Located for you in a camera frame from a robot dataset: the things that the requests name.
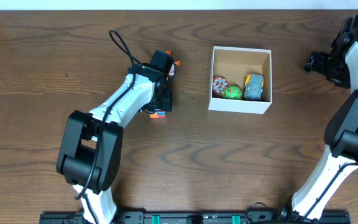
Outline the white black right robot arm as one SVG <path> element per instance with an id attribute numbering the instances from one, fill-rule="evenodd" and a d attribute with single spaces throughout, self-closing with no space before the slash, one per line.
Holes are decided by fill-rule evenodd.
<path id="1" fill-rule="evenodd" d="M 304 71 L 320 73 L 336 86 L 351 90 L 325 129 L 322 158 L 280 215 L 285 220 L 316 223 L 335 191 L 358 168 L 358 14 L 342 23 L 330 53 L 310 55 Z"/>

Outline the pink white duck toy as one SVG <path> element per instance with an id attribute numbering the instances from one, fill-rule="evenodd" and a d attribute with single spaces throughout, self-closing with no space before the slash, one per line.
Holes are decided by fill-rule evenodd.
<path id="1" fill-rule="evenodd" d="M 168 73 L 168 79 L 169 80 L 173 80 L 177 74 L 177 68 L 178 66 L 180 66 L 181 62 L 179 60 L 175 61 L 172 66 L 171 69 Z"/>

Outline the orange plastic cage ball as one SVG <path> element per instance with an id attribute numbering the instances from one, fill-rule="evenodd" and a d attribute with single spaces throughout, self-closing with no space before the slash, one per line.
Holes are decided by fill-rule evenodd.
<path id="1" fill-rule="evenodd" d="M 215 98 L 221 98 L 223 96 L 223 91 L 228 86 L 227 80 L 222 77 L 214 77 L 212 82 L 212 94 Z"/>

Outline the green ball with red numbers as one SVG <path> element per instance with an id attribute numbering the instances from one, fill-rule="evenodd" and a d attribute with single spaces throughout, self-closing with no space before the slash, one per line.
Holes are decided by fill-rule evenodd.
<path id="1" fill-rule="evenodd" d="M 242 88 L 237 85 L 228 86 L 223 90 L 222 97 L 230 100 L 241 100 L 243 97 Z"/>

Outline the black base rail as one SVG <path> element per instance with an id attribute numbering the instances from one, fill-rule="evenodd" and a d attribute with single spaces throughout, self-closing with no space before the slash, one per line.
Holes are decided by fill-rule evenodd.
<path id="1" fill-rule="evenodd" d="M 82 213 L 40 215 L 40 224 L 91 223 Z M 111 223 L 118 224 L 247 224 L 247 223 L 302 223 L 300 221 L 279 220 L 273 211 L 251 210 L 245 213 L 144 213 L 121 212 Z M 323 212 L 317 222 L 323 224 L 351 224 L 347 212 Z"/>

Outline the yellow grey toy truck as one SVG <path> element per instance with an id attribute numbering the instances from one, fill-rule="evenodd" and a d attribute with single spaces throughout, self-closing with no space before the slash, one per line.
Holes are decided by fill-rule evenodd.
<path id="1" fill-rule="evenodd" d="M 244 80 L 243 98 L 249 101 L 262 99 L 264 77 L 256 73 L 248 73 Z"/>

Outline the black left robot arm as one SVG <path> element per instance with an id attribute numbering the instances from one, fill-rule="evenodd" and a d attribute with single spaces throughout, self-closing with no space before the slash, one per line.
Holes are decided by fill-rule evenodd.
<path id="1" fill-rule="evenodd" d="M 112 223 L 117 212 L 111 185 L 120 166 L 124 128 L 138 112 L 164 117 L 172 110 L 178 62 L 155 51 L 149 63 L 128 68 L 124 83 L 103 104 L 69 115 L 56 170 L 76 190 L 85 223 Z"/>

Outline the colourful puzzle cube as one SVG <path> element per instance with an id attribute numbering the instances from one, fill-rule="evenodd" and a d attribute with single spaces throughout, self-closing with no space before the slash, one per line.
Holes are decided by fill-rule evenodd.
<path id="1" fill-rule="evenodd" d="M 152 119 L 165 118 L 166 117 L 166 112 L 165 111 L 155 111 L 154 113 L 150 113 L 149 116 Z"/>

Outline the white cardboard box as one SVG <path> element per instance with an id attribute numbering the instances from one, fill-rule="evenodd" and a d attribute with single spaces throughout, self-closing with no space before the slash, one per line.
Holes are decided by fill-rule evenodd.
<path id="1" fill-rule="evenodd" d="M 228 86 L 237 85 L 244 90 L 244 80 L 248 73 L 264 77 L 262 99 L 260 101 L 230 100 L 215 98 L 212 94 L 214 77 L 222 76 Z M 214 46 L 211 58 L 209 81 L 209 110 L 236 113 L 264 114 L 272 104 L 272 52 L 265 49 Z"/>

